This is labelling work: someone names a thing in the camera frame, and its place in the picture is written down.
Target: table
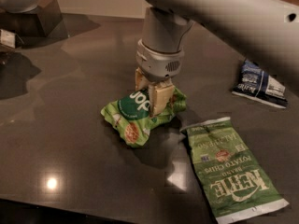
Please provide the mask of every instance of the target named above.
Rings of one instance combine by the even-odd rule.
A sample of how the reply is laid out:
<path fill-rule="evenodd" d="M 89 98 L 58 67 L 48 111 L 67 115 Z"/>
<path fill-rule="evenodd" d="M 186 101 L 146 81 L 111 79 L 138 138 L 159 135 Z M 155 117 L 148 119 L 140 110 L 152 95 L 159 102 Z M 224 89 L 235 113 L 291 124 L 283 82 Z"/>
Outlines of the table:
<path fill-rule="evenodd" d="M 179 128 L 229 116 L 291 204 L 249 222 L 297 223 L 298 97 L 287 91 L 280 110 L 233 96 L 244 57 L 195 24 L 173 79 L 188 109 L 131 149 L 100 110 L 135 88 L 143 20 L 63 16 L 0 70 L 1 199 L 142 224 L 213 223 Z"/>

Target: crumpled green packet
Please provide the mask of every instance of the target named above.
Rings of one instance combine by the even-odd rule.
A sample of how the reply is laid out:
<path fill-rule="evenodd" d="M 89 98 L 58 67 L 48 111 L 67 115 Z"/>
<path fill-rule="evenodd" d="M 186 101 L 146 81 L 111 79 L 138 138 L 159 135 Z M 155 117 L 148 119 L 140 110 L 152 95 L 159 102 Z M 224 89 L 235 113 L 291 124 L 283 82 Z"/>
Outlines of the crumpled green packet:
<path fill-rule="evenodd" d="M 195 173 L 218 223 L 256 217 L 289 204 L 278 194 L 230 118 L 194 124 L 182 132 L 188 136 Z"/>
<path fill-rule="evenodd" d="M 150 131 L 170 122 L 178 112 L 186 109 L 186 96 L 175 88 L 165 110 L 150 117 L 148 90 L 136 91 L 118 101 L 106 105 L 101 114 L 130 147 L 143 147 L 150 137 Z"/>

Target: green wrapper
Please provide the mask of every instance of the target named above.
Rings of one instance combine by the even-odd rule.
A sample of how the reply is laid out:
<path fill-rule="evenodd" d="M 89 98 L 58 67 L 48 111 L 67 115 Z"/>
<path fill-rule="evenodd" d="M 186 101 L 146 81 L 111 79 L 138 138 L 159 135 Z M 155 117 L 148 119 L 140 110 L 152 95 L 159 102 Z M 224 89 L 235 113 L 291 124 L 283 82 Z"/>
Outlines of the green wrapper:
<path fill-rule="evenodd" d="M 101 110 L 101 114 L 130 147 L 142 147 L 150 137 L 150 131 L 168 123 L 180 111 L 186 109 L 186 96 L 175 88 L 173 97 L 165 110 L 158 116 L 150 117 L 148 90 L 136 91 Z"/>
<path fill-rule="evenodd" d="M 288 205 L 235 131 L 230 118 L 183 129 L 192 163 L 220 224 L 277 211 Z"/>

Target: packet logo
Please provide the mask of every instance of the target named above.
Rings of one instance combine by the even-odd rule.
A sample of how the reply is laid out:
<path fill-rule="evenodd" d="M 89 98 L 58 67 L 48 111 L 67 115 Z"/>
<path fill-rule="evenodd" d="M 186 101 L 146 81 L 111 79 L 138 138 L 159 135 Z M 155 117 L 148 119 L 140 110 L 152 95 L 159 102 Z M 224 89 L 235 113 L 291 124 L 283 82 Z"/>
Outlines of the packet logo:
<path fill-rule="evenodd" d="M 147 91 L 137 91 L 118 101 L 118 109 L 128 120 L 143 119 L 149 115 L 150 100 Z"/>
<path fill-rule="evenodd" d="M 231 155 L 227 150 L 221 150 L 218 153 L 216 153 L 216 159 L 218 161 L 228 161 L 230 159 Z"/>

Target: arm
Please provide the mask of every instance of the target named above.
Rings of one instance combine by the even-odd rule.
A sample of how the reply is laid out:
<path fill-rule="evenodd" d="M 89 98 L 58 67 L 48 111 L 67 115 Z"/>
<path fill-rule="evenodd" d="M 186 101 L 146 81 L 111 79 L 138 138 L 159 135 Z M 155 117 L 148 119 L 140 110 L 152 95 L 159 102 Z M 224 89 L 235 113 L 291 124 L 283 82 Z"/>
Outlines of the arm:
<path fill-rule="evenodd" d="M 167 14 L 166 17 L 180 16 L 185 20 L 186 26 L 180 31 L 181 37 L 190 29 L 190 21 L 201 23 L 299 95 L 299 7 L 279 0 L 147 1 L 157 7 L 159 13 Z M 146 42 L 141 43 L 151 49 L 151 44 L 148 46 L 147 39 L 145 40 Z M 175 52 L 164 52 L 168 46 L 152 47 L 162 55 L 182 52 L 181 39 L 177 46 L 179 49 Z M 150 78 L 153 74 L 152 77 L 157 77 L 153 70 L 146 70 L 146 66 L 140 65 L 140 60 L 138 63 L 146 76 Z M 162 71 L 155 72 L 162 74 L 161 77 L 167 76 Z"/>

